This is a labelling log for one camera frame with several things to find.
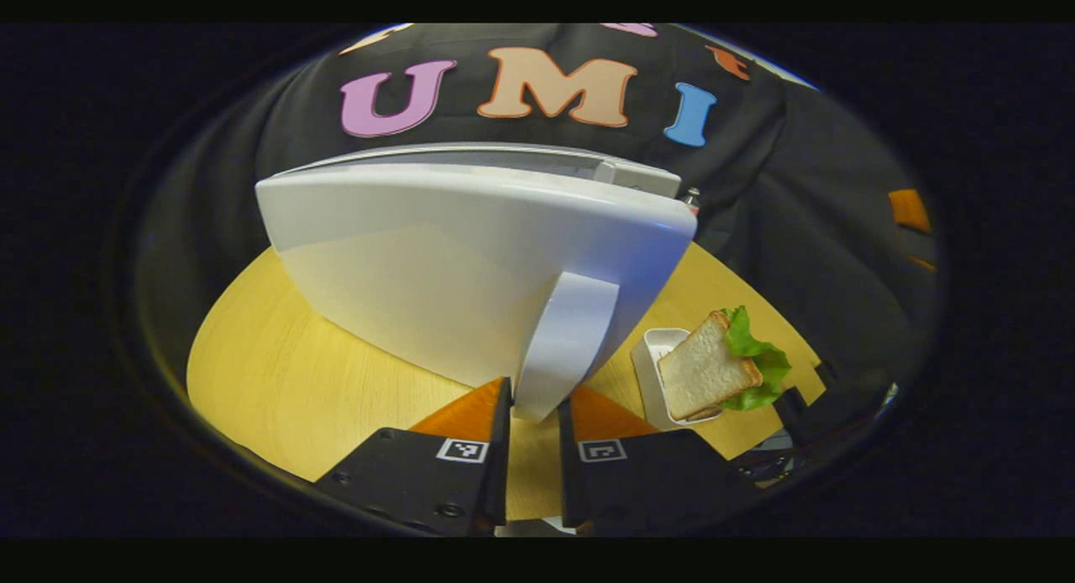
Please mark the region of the orange wooden chair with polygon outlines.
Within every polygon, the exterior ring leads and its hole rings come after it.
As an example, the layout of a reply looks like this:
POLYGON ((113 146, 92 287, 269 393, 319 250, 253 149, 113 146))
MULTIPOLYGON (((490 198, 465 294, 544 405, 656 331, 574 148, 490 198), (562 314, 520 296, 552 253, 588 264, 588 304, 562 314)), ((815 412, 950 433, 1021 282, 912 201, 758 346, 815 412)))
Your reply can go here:
POLYGON ((911 261, 936 273, 936 240, 933 238, 928 209, 916 189, 888 193, 897 246, 911 261))

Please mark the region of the black backdrop cloth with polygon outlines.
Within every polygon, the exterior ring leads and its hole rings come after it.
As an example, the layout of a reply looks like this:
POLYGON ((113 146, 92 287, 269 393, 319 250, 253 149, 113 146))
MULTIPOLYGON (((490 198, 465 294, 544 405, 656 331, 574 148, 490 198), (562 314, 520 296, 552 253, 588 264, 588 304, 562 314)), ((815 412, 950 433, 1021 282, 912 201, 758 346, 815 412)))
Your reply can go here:
POLYGON ((938 274, 897 246, 919 182, 880 136, 777 66, 676 24, 398 25, 299 63, 174 148, 137 230, 134 303, 186 380, 198 327, 269 245, 258 180, 356 151, 575 147, 701 191, 696 243, 776 307, 856 407, 919 373, 938 274))

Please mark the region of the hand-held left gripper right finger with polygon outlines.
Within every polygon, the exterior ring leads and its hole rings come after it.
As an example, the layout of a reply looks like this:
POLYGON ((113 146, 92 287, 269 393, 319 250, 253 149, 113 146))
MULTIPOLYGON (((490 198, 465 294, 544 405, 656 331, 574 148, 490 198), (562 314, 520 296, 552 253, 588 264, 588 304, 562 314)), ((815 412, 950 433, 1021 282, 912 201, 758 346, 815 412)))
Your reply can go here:
POLYGON ((562 522, 580 536, 706 534, 761 500, 694 430, 657 430, 588 386, 572 392, 558 418, 562 522))

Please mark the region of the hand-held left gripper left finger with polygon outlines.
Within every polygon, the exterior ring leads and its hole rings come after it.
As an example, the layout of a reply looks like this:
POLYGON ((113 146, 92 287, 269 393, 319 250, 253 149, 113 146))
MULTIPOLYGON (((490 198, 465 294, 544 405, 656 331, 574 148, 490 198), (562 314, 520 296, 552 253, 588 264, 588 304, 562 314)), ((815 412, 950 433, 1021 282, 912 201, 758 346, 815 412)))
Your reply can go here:
POLYGON ((506 524, 511 380, 500 376, 411 428, 379 428, 314 483, 410 534, 491 537, 506 524))

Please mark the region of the toast sandwich with lettuce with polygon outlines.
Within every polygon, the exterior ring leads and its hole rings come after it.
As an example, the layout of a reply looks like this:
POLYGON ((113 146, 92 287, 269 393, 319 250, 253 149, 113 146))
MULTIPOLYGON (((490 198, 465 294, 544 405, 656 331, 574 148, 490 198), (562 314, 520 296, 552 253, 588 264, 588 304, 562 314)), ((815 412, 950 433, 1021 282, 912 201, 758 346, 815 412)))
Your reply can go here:
POLYGON ((772 404, 783 394, 784 378, 791 369, 782 349, 755 338, 745 305, 711 311, 658 360, 668 414, 677 423, 772 404))

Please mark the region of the white rectangular tray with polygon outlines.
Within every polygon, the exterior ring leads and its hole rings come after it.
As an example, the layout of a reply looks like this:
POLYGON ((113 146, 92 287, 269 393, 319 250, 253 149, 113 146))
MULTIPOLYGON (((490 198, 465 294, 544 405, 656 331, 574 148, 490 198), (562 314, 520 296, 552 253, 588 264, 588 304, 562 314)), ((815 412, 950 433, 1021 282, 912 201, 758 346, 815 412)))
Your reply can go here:
POLYGON ((703 411, 702 416, 687 420, 672 418, 659 361, 688 337, 689 331, 683 328, 653 328, 646 330, 637 341, 637 345, 631 350, 631 360, 637 376, 645 420, 661 431, 714 421, 720 418, 723 413, 721 407, 714 406, 703 411))

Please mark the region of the white microwave oven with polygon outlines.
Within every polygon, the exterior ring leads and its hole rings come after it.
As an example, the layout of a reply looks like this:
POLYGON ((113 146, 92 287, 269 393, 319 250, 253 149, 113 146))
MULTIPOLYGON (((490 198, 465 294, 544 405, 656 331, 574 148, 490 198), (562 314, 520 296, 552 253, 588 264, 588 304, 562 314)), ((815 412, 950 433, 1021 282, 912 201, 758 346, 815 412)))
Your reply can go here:
POLYGON ((679 175, 592 150, 448 142, 364 150, 254 186, 312 310, 469 386, 508 376, 547 418, 610 360, 696 234, 679 175))

